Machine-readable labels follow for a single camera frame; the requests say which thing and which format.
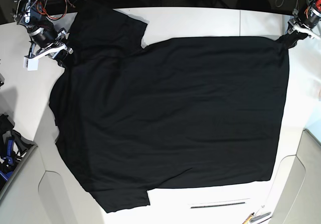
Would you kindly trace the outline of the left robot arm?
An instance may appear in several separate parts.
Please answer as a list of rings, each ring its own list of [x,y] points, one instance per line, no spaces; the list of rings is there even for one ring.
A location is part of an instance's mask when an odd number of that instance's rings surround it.
[[[313,29],[320,22],[320,0],[306,0],[305,6],[300,10],[294,9],[292,18],[287,22],[287,30],[282,36],[282,42],[290,49],[297,45],[299,40],[305,38],[320,40],[320,35]]]

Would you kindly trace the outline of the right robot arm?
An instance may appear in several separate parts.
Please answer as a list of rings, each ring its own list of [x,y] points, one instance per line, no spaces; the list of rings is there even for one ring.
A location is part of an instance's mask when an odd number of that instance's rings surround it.
[[[62,0],[65,7],[61,14],[51,16],[46,5],[49,0],[17,0],[17,10],[14,20],[23,26],[30,38],[30,49],[27,61],[38,60],[47,56],[57,62],[63,61],[73,53],[67,46],[67,31],[64,28],[55,29],[54,22],[63,19],[72,4],[69,0]]]

